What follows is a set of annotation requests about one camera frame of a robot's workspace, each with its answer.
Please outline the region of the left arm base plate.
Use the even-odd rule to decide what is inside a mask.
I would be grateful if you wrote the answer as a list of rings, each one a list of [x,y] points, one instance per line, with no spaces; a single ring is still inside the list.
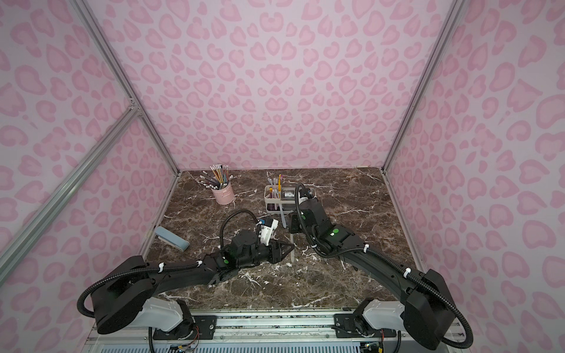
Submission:
[[[210,341],[216,332],[217,319],[217,316],[193,316],[170,332],[154,329],[152,338],[156,341],[191,341],[198,335],[200,340]]]

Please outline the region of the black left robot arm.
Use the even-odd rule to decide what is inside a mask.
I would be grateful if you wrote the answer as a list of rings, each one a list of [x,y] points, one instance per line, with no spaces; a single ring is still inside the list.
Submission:
[[[161,308],[172,309],[181,324],[188,318],[188,308],[179,302],[159,302],[156,296],[196,285],[216,285],[242,269],[282,262],[295,245],[263,235],[265,229],[275,227],[273,218],[259,219],[250,210],[237,210],[222,222],[220,245],[214,252],[180,263],[148,263],[140,255],[129,257],[79,295],[77,311],[94,319],[101,335],[134,325],[155,327],[162,318]]]

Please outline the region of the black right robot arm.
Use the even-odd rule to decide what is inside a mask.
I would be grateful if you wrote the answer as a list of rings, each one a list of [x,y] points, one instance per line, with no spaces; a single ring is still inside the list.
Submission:
[[[294,188],[291,226],[305,235],[319,257],[339,258],[374,278],[404,306],[405,331],[418,344],[468,349],[474,343],[470,323],[458,309],[440,273],[421,272],[371,247],[354,231],[331,222],[322,203],[302,183]]]

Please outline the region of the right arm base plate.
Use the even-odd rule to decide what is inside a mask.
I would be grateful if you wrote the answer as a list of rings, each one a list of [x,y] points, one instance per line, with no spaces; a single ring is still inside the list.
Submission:
[[[331,327],[337,338],[396,338],[397,331],[393,329],[375,329],[362,316],[353,312],[333,315]]]

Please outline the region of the grey blue toothbrush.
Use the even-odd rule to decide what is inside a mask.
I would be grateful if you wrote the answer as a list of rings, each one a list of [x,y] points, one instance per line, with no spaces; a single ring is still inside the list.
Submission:
[[[284,209],[283,209],[283,204],[279,204],[279,213],[280,213],[280,218],[281,218],[281,222],[282,222],[282,227],[283,228],[287,228],[287,221],[285,218],[285,213],[284,213]]]

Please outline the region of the cream toothbrush holder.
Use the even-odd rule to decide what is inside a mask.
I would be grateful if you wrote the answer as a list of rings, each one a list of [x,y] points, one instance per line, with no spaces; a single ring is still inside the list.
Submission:
[[[295,206],[295,195],[294,195],[295,188],[292,187],[282,187],[282,191],[280,194],[277,193],[276,199],[269,198],[269,185],[264,188],[263,193],[263,200],[265,203],[266,212],[269,214],[280,214],[279,208],[277,211],[271,210],[271,204],[277,203],[283,205],[284,213],[289,214],[296,210]]]

